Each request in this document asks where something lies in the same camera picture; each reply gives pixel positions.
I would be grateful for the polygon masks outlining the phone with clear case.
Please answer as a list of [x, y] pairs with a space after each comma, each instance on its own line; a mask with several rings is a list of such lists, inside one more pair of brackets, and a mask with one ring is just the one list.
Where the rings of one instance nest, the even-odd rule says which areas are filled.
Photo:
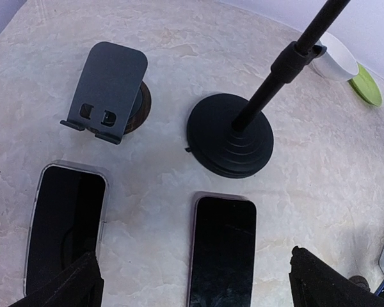
[[83, 164], [56, 161], [40, 174], [28, 233], [24, 295], [87, 252], [99, 252], [109, 183]]

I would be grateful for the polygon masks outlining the dark round base phone stand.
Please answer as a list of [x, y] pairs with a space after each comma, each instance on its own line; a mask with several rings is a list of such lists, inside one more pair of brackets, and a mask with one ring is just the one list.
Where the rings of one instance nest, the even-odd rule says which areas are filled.
[[360, 287], [360, 288], [362, 288], [368, 292], [371, 291], [368, 281], [363, 276], [354, 275], [354, 276], [350, 277], [349, 280], [350, 280], [350, 282], [357, 285], [358, 287]]

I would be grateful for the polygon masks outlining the purple edged black phone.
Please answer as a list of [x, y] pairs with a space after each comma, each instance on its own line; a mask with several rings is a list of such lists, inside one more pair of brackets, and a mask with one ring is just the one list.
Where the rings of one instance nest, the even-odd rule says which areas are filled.
[[257, 208], [246, 198], [193, 196], [187, 306], [250, 306]]

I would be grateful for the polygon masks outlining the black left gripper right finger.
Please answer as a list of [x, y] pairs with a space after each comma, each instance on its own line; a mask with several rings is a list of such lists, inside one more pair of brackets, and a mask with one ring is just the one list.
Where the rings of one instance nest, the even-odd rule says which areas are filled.
[[294, 247], [289, 273], [294, 306], [384, 306], [305, 248]]

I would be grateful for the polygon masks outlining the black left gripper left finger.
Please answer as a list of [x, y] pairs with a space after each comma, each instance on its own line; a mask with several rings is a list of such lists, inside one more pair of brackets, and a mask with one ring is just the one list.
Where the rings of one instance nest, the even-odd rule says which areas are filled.
[[17, 306], [100, 306], [103, 279], [94, 252], [87, 252]]

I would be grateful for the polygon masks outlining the tall black pole phone stand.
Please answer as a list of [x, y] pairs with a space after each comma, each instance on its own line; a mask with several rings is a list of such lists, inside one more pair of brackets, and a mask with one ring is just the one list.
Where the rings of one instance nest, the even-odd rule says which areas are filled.
[[218, 93], [202, 99], [186, 125], [188, 151], [209, 171], [227, 178], [247, 178], [260, 171], [273, 153], [274, 137], [264, 107], [326, 47], [317, 44], [348, 5], [327, 1], [298, 40], [291, 42], [250, 100]]

